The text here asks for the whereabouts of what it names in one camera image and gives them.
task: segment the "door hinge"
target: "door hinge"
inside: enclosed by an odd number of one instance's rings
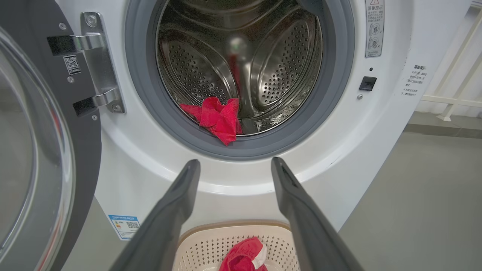
[[[122,95],[117,83],[110,57],[102,17],[97,12],[83,12],[80,15],[80,36],[48,37],[47,41],[54,55],[83,52],[89,67],[96,95],[79,101],[74,107],[93,105],[106,106],[112,113],[125,113]]]

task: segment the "qr code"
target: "qr code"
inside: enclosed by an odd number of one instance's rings
[[[64,56],[64,62],[70,75],[80,73],[79,63],[75,55]]]
[[[139,224],[137,222],[126,222],[126,223],[129,228],[134,228],[134,229],[139,228]]]

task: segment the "red towel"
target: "red towel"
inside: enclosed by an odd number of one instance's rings
[[[264,265],[266,254],[266,246],[258,238],[245,239],[228,252],[219,271],[268,271]]]
[[[238,119],[239,99],[229,99],[228,104],[222,105],[217,97],[208,97],[202,107],[185,104],[179,106],[192,115],[199,126],[217,136],[226,146],[236,140],[236,133],[242,134]]]

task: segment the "laundry basket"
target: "laundry basket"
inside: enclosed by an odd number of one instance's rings
[[[217,223],[193,228],[181,236],[173,271],[217,271],[229,250],[256,236],[267,247],[268,271],[297,271],[298,257],[290,228],[279,222]]]

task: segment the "stainless steel drum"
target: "stainless steel drum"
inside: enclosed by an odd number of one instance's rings
[[[294,0],[172,0],[157,40],[172,100],[200,106],[210,96],[223,104],[238,98],[246,136],[293,116],[320,71],[320,24]]]

